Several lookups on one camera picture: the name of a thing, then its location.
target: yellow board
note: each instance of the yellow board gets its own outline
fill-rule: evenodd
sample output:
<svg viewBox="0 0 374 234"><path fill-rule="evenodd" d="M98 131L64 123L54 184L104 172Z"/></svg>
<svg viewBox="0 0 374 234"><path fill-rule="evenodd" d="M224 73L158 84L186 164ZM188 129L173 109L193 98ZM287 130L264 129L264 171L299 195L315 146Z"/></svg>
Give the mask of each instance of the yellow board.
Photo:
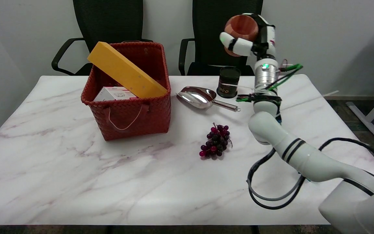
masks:
<svg viewBox="0 0 374 234"><path fill-rule="evenodd" d="M98 42L87 58L138 98L156 98L167 89L105 42Z"/></svg>

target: floor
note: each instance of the floor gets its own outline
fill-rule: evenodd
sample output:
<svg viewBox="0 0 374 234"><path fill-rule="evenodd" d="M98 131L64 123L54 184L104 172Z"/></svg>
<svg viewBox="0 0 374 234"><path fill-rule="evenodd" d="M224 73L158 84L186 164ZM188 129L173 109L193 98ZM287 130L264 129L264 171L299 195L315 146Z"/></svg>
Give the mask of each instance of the floor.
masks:
<svg viewBox="0 0 374 234"><path fill-rule="evenodd" d="M328 101L341 119L363 142L374 147L374 136L351 110L347 101ZM373 107L374 101L353 101L365 114ZM105 234L105 226L1 226L0 234ZM261 234L338 234L330 225L260 226ZM116 234L251 234L247 226L166 226L166 227L115 227Z"/></svg>

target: bunch of grapes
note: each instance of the bunch of grapes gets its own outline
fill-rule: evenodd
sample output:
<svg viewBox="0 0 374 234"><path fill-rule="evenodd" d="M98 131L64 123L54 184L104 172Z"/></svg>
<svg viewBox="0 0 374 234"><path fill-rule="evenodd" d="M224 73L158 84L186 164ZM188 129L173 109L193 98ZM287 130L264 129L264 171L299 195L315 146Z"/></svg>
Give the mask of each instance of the bunch of grapes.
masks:
<svg viewBox="0 0 374 234"><path fill-rule="evenodd" d="M209 141L206 145L202 145L202 151L199 153L200 157L222 156L223 151L227 149L227 144L230 141L229 126L216 126L213 123L212 131L207 135Z"/></svg>

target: stainless steel scoop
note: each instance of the stainless steel scoop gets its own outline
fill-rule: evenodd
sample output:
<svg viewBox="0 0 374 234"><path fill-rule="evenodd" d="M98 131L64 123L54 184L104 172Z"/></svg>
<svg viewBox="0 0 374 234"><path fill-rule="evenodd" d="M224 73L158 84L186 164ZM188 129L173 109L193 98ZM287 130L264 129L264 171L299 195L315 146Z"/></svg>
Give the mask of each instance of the stainless steel scoop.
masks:
<svg viewBox="0 0 374 234"><path fill-rule="evenodd" d="M229 111L240 111L238 106L215 100L217 96L216 92L210 89L186 86L181 92L177 93L177 95L187 103L199 109L206 109L212 107L212 105L217 105Z"/></svg>

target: white marble tabletop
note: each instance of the white marble tabletop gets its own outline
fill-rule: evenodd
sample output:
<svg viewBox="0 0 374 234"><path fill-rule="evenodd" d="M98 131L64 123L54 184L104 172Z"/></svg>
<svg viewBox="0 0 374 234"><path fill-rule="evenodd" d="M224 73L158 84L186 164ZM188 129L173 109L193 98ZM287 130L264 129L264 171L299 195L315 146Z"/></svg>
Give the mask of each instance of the white marble tabletop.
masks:
<svg viewBox="0 0 374 234"><path fill-rule="evenodd" d="M201 111L175 97L184 86L215 90L218 77L170 77L169 132L111 142L103 140L90 108L80 101L86 80L41 77L1 127L0 225L328 224L318 206L340 179L306 181L280 210L253 203L246 176L271 148L248 130L251 104L239 103L237 113L219 107ZM242 77L239 84L253 82ZM279 95L282 125L306 142L320 146L332 137L356 139L307 76L291 78ZM233 148L222 160L201 160L200 146L213 122L230 126ZM324 152L374 174L373 156L357 145L335 142ZM298 176L276 155L255 173L253 187L278 197Z"/></svg>

